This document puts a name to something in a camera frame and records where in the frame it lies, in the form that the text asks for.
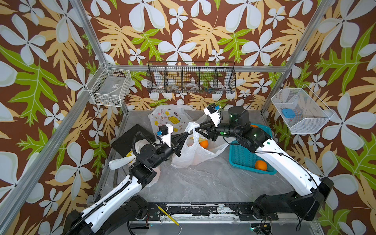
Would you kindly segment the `white printed plastic bag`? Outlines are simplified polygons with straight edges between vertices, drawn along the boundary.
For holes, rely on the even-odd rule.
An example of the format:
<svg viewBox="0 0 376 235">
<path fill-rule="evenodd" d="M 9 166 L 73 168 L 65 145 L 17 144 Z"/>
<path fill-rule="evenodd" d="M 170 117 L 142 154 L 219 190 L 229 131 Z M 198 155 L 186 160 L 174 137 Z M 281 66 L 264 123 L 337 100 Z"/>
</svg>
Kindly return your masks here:
<svg viewBox="0 0 376 235">
<path fill-rule="evenodd" d="M 160 167 L 156 165 L 157 160 L 154 160 L 158 156 L 157 149 L 154 145 L 146 142 L 147 140 L 137 141 L 131 155 L 109 162 L 111 170 L 128 165 L 129 173 L 138 179 L 143 188 L 148 185 L 153 186 L 161 175 Z"/>
</svg>

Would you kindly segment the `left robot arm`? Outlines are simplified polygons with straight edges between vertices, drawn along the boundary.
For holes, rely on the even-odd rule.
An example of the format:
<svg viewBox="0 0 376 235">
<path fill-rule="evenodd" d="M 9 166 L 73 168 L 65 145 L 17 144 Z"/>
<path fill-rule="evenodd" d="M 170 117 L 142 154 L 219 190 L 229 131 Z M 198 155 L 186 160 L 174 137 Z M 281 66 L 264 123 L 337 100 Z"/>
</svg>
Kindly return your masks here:
<svg viewBox="0 0 376 235">
<path fill-rule="evenodd" d="M 148 140 L 140 151 L 136 150 L 137 137 L 147 140 L 139 131 L 132 141 L 135 163 L 129 167 L 129 174 L 102 199 L 84 209 L 74 210 L 65 221 L 65 235 L 108 235 L 121 225 L 147 215 L 148 203 L 138 195 L 156 176 L 154 170 L 172 155 L 181 156 L 188 132 L 172 135 L 170 144 Z"/>
</svg>

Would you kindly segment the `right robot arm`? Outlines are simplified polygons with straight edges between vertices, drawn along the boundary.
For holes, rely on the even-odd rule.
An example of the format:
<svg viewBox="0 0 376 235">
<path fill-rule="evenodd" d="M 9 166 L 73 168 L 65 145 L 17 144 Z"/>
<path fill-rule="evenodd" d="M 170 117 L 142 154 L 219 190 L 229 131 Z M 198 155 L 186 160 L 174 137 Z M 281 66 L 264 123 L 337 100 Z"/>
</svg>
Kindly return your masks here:
<svg viewBox="0 0 376 235">
<path fill-rule="evenodd" d="M 303 167 L 283 151 L 260 127 L 252 125 L 249 113 L 241 106 L 229 109 L 229 121 L 222 123 L 221 108 L 210 104 L 204 109 L 210 121 L 201 123 L 195 131 L 207 139 L 235 138 L 239 145 L 261 157 L 277 170 L 294 188 L 292 192 L 259 196 L 252 203 L 252 215 L 266 219 L 276 213 L 292 213 L 301 220 L 313 221 L 327 200 L 334 183 Z"/>
</svg>

